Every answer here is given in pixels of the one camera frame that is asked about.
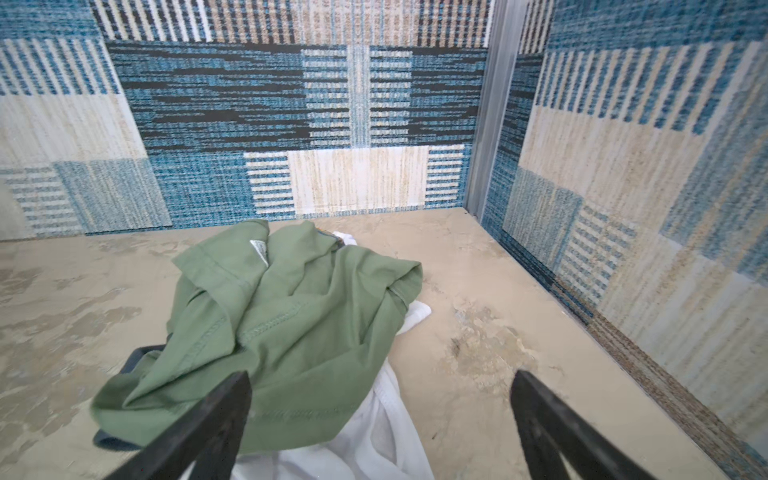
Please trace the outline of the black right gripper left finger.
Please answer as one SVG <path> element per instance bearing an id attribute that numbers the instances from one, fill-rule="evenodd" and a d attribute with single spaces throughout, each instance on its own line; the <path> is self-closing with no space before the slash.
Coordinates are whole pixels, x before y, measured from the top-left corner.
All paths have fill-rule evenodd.
<path id="1" fill-rule="evenodd" d="M 228 376 L 110 479 L 228 479 L 251 405 L 248 375 Z"/>

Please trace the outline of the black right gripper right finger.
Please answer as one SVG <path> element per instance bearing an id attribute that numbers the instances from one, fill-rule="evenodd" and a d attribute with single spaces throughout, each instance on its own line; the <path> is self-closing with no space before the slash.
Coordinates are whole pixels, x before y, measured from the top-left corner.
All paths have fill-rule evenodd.
<path id="1" fill-rule="evenodd" d="M 515 373 L 509 393 L 525 461 L 532 479 L 651 479 L 527 370 Z"/>

